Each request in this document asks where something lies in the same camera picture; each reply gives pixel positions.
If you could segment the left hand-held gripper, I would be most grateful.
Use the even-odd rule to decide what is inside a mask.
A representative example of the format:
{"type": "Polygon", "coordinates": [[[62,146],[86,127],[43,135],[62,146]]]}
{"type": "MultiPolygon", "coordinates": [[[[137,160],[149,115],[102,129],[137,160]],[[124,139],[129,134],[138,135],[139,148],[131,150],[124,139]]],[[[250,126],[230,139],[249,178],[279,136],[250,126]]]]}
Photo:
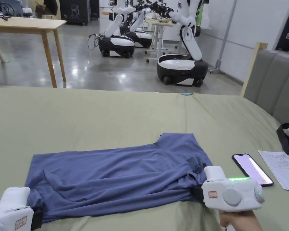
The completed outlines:
{"type": "Polygon", "coordinates": [[[43,212],[27,205],[28,187],[9,187],[0,200],[0,231],[34,231],[42,226],[43,212]]]}

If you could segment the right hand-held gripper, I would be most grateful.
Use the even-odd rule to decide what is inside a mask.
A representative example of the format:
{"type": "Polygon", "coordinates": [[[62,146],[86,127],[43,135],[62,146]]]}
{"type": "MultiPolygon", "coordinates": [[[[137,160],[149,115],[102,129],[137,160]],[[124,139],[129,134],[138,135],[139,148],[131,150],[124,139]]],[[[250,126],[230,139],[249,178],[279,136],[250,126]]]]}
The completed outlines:
{"type": "Polygon", "coordinates": [[[206,181],[192,190],[194,198],[207,208],[222,212],[241,212],[262,208],[261,185],[249,177],[226,178],[220,166],[204,168],[206,181]]]}

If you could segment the person's right hand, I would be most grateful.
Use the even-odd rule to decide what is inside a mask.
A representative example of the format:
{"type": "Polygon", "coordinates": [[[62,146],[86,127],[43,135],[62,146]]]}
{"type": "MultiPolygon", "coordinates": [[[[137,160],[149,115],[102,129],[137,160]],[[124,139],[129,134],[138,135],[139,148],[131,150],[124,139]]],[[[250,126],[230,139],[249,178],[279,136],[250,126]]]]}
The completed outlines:
{"type": "Polygon", "coordinates": [[[253,211],[241,211],[238,213],[219,213],[220,226],[229,231],[228,227],[233,226],[235,231],[262,231],[262,227],[253,211]]]}

